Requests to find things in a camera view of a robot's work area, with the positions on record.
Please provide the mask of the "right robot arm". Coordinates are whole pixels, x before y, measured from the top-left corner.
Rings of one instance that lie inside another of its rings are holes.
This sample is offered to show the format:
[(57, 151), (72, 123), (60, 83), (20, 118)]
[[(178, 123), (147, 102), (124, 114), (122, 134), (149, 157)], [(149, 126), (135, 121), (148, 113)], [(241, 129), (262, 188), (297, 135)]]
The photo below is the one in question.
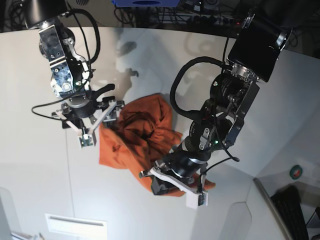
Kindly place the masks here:
[[(50, 87), (58, 99), (55, 103), (61, 104), (49, 119), (61, 122), (64, 129), (75, 126), (84, 130), (86, 118), (92, 124), (113, 128), (125, 103), (114, 96), (98, 101), (102, 94), (115, 89), (113, 83), (98, 90), (90, 86), (94, 73), (92, 63), (98, 59), (101, 50), (101, 37), (93, 16), (84, 9), (68, 8), (64, 0), (23, 0), (21, 8), (26, 27), (38, 29), (39, 50), (48, 60), (51, 71)], [(75, 35), (60, 20), (76, 14), (86, 16), (94, 29), (96, 50), (87, 58), (77, 54)], [(97, 110), (105, 113), (101, 122), (95, 117)]]

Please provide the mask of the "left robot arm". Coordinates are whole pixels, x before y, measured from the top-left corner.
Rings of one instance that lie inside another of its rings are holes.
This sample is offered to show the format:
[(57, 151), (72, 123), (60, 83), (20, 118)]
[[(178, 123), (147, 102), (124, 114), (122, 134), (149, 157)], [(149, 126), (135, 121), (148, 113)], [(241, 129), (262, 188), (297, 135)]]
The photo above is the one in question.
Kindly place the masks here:
[[(225, 151), (236, 142), (244, 118), (255, 100), (258, 81), (268, 82), (276, 61), (292, 33), (292, 14), (263, 4), (253, 8), (243, 22), (238, 37), (222, 60), (202, 56), (190, 60), (178, 72), (170, 90), (175, 112), (192, 121), (188, 136), (171, 153), (155, 162), (148, 175), (156, 196), (174, 190), (205, 196), (208, 160), (213, 152)], [(176, 91), (182, 77), (192, 66), (209, 63), (221, 68), (210, 86), (210, 96), (199, 110), (181, 109)]]

